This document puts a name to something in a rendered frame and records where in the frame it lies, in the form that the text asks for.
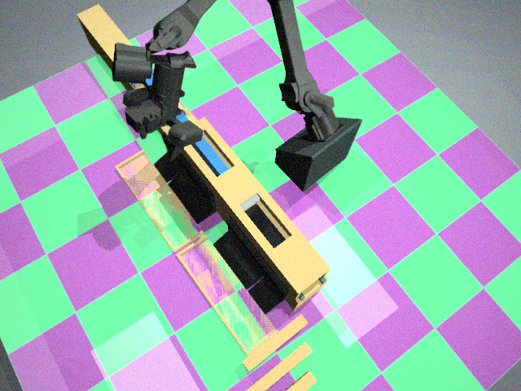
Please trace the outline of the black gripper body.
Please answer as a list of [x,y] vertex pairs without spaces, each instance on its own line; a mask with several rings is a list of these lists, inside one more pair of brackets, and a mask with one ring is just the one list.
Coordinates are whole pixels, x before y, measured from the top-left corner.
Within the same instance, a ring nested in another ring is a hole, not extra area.
[[152,85],[147,88],[127,90],[123,95],[123,104],[128,107],[134,103],[146,100],[149,93],[154,95],[154,101],[158,104],[162,102],[166,107],[166,123],[170,129],[168,131],[169,140],[179,147],[186,147],[201,141],[203,131],[192,121],[180,122],[176,115],[180,115],[182,110],[178,107],[179,99],[185,96],[182,89],[178,91],[166,91]]

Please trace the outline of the tan flat bar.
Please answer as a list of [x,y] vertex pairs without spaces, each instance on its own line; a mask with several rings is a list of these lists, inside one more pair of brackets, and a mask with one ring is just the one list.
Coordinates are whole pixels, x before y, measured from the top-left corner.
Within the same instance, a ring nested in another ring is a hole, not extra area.
[[265,342],[259,349],[243,360],[244,366],[250,371],[259,362],[265,360],[276,349],[293,337],[299,330],[305,327],[309,322],[301,314],[288,325],[286,325],[280,332]]
[[266,391],[312,352],[308,344],[304,342],[298,349],[261,377],[246,391]]

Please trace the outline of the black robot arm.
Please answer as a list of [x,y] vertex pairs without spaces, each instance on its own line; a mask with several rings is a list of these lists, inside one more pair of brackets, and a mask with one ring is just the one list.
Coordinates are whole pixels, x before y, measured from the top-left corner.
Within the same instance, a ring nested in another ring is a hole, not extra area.
[[[151,79],[155,64],[153,85],[166,91],[180,90],[186,68],[196,68],[190,52],[153,54],[184,46],[216,1],[188,0],[155,24],[153,37],[144,47],[117,42],[112,62],[113,81],[145,84],[146,79]],[[339,124],[333,110],[335,98],[320,92],[307,68],[294,0],[267,1],[271,6],[286,71],[285,81],[279,83],[282,101],[291,110],[305,115],[309,140],[326,142],[345,126]],[[154,95],[149,93],[146,100],[125,108],[125,117],[136,132],[147,131],[150,134],[165,126],[166,107],[162,102],[154,101]]]

